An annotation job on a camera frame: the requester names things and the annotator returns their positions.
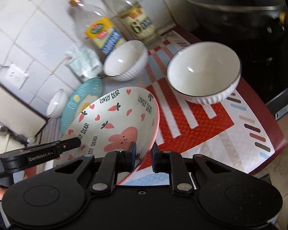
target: gold bottle cap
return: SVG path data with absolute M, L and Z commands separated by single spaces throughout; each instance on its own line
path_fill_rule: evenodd
M 69 4 L 70 4 L 71 6 L 76 6 L 77 3 L 81 2 L 81 1 L 82 1 L 82 0 L 69 0 Z
M 280 23 L 281 24 L 285 24 L 285 16 L 286 16 L 285 12 L 280 13 Z

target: striped placemat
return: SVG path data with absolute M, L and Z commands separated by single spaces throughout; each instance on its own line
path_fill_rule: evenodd
M 191 158 L 201 153 L 231 167 L 249 173 L 262 164 L 274 149 L 268 135 L 240 94 L 214 105 L 189 103 L 173 91 L 166 79 L 170 59 L 190 45 L 175 31 L 159 47 L 149 51 L 149 61 L 142 75 L 119 82 L 104 78 L 105 93 L 126 86 L 140 86 L 155 95 L 160 107 L 160 126 L 156 143 L 161 150 L 172 150 Z M 41 143 L 60 139 L 59 119 L 50 120 Z M 126 185 L 168 184 L 167 174 L 154 174 L 150 157 Z

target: white ceramic bowl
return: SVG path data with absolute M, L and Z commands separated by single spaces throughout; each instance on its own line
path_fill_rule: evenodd
M 167 68 L 170 85 L 187 101 L 215 104 L 226 99 L 241 78 L 241 63 L 229 47 L 200 42 L 179 51 Z
M 63 89 L 58 90 L 49 102 L 46 116 L 51 118 L 60 117 L 68 98 L 68 94 Z
M 104 73 L 118 81 L 136 78 L 144 70 L 148 61 L 148 51 L 138 40 L 123 43 L 108 55 L 103 65 Z

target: plastic bottle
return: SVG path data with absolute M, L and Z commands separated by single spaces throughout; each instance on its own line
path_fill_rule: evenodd
M 69 3 L 74 8 L 78 33 L 93 40 L 105 55 L 126 41 L 101 8 L 83 0 L 69 0 Z
M 162 38 L 137 0 L 112 0 L 112 5 L 135 39 L 144 42 L 148 49 L 161 44 Z

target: bottle label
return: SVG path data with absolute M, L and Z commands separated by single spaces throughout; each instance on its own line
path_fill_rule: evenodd
M 109 55 L 114 48 L 125 42 L 125 39 L 106 17 L 93 23 L 85 34 L 97 44 L 105 55 Z
M 148 42 L 157 36 L 155 26 L 139 3 L 119 16 L 137 40 Z

